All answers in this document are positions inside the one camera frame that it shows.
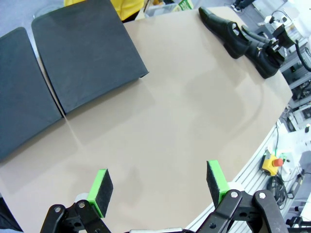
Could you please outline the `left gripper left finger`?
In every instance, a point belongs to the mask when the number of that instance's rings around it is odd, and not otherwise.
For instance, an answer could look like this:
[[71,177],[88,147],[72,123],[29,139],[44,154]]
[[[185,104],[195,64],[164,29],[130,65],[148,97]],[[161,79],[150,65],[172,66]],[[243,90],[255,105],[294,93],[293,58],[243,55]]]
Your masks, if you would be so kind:
[[86,199],[74,202],[70,207],[52,205],[45,217],[42,233],[109,233],[103,222],[113,192],[108,169],[97,172]]

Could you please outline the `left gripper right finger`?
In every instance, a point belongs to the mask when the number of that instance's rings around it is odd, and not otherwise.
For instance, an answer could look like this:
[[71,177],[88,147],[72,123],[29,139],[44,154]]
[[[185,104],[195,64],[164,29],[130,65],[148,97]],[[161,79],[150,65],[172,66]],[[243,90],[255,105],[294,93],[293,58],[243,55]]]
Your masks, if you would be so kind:
[[245,222],[253,233],[288,232],[272,192],[264,189],[250,195],[230,189],[217,160],[207,161],[207,185],[215,210],[198,233],[227,233],[236,221]]

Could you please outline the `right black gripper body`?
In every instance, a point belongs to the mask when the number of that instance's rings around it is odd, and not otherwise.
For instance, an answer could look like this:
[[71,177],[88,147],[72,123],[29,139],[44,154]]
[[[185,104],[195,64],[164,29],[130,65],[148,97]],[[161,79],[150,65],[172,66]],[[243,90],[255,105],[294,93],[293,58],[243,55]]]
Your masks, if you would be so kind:
[[285,26],[281,24],[274,31],[274,38],[278,41],[278,45],[286,49],[290,48],[295,42],[288,36]]

